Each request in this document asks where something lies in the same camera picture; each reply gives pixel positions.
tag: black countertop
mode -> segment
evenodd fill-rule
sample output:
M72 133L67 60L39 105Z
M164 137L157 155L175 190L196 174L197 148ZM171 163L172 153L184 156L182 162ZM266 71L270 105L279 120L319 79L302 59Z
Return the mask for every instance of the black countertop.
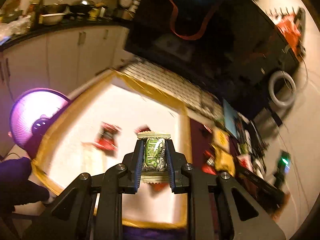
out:
M129 28L131 21L122 20L122 19L100 19L99 21L88 21L88 20L69 20L63 19L60 23L51 26L41 26L39 29L30 31L22 35L13 35L8 41L0 46L0 52L4 51L11 46L14 46L22 41L34 38L50 32L56 32L65 29L87 27L87 26L123 26Z

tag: cabinet handle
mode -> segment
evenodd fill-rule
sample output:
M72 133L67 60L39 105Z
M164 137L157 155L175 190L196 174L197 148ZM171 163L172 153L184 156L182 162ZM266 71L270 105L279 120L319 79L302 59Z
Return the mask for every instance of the cabinet handle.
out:
M83 32L83 41L82 41L82 44L84 44L86 37L87 37L87 33L86 33L86 32Z
M79 32L78 45L81 45L82 32Z
M1 75L1 81L4 83L4 74L2 72L2 63L0 62L0 75Z
M6 67L7 67L8 77L10 78L10 77L11 77L11 73L10 73L9 60L8 60L8 58L5 59L5 64L6 64Z
M104 36L103 36L103 39L106 40L108 38L108 34L109 34L109 30L106 29L105 30L105 33L104 33Z

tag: green light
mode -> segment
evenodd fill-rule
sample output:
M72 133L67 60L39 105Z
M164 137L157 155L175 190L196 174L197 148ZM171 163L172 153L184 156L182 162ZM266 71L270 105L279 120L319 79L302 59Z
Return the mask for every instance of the green light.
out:
M287 164L287 165L289 164L288 161L285 160L284 158L282 158L282 161L283 161L285 164Z

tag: white ring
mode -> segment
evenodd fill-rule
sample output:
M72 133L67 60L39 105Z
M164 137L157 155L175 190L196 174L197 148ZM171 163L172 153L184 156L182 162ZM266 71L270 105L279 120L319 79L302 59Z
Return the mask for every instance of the white ring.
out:
M275 95L275 83L280 78L284 78L287 81L289 81L292 87L292 95L287 101L280 101L278 98L276 98L276 95ZM276 104L276 106L278 106L279 108L288 108L289 106L291 106L296 99L296 92L297 92L296 84L294 83L292 77L287 72L279 70L274 72L271 75L269 80L269 94L271 96L272 101Z

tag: blue gripper pad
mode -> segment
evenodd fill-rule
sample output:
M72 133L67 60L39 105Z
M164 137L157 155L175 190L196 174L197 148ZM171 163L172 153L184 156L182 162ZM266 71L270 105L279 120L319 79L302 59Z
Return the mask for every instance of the blue gripper pad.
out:
M134 172L134 188L135 191L138 191L138 188L140 187L140 179L141 179L141 171L142 171L142 161L143 161L143 151L144 151L144 143L141 144L140 150L139 150L139 156L137 161L137 166Z
M167 145L167 140L165 140L165 156L166 156L166 162L167 162L167 171L169 174L169 185L171 190L173 191L175 185L174 185L174 170L172 165L172 159L170 155L170 151Z

